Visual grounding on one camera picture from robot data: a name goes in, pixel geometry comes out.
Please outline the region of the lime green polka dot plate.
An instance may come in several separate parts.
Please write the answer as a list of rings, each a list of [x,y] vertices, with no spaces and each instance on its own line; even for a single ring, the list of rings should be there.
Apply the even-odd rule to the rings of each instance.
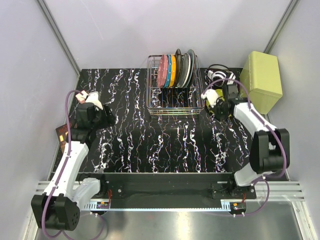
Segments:
[[[217,106],[218,100],[223,100],[223,91],[221,89],[208,89],[205,96],[205,109],[210,115],[213,115],[213,108]]]

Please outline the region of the orange polka dot plate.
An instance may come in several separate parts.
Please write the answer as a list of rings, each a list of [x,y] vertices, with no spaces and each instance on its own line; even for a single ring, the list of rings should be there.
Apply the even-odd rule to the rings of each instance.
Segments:
[[[172,88],[176,80],[177,60],[174,54],[171,54],[170,57],[171,57],[171,75],[170,75],[169,87]]]

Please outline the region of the blue polka dot plate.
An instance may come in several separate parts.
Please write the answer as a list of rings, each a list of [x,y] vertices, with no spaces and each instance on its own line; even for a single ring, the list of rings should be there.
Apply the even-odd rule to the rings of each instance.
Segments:
[[[164,84],[165,88],[168,88],[170,86],[171,75],[172,75],[172,55],[168,54],[167,57],[168,57],[168,68],[167,68],[166,81]]]

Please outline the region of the pink polka dot plate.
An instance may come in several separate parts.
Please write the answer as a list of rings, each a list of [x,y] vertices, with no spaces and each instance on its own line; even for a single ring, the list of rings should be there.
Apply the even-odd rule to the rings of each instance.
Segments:
[[[158,66],[158,73],[157,73],[157,87],[160,89],[164,87],[167,81],[168,66],[169,66],[169,57],[167,54],[163,54],[160,59],[160,63]]]

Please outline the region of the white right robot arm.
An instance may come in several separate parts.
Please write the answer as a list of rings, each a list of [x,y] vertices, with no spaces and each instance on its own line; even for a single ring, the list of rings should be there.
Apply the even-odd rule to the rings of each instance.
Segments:
[[[290,165],[290,134],[285,128],[270,124],[246,97],[240,97],[236,84],[225,85],[223,95],[209,89],[202,95],[217,120],[230,115],[240,121],[252,136],[249,163],[233,173],[227,185],[228,195],[239,198],[258,180],[281,178]]]

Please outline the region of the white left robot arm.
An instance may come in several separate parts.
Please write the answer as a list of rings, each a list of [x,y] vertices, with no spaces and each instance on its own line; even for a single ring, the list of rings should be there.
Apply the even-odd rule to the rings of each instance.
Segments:
[[[62,159],[49,185],[31,200],[37,226],[44,230],[73,231],[80,212],[95,196],[103,198],[108,186],[100,179],[88,177],[74,188],[80,167],[97,137],[97,131],[115,125],[116,118],[107,104],[79,104],[74,124],[68,130]]]

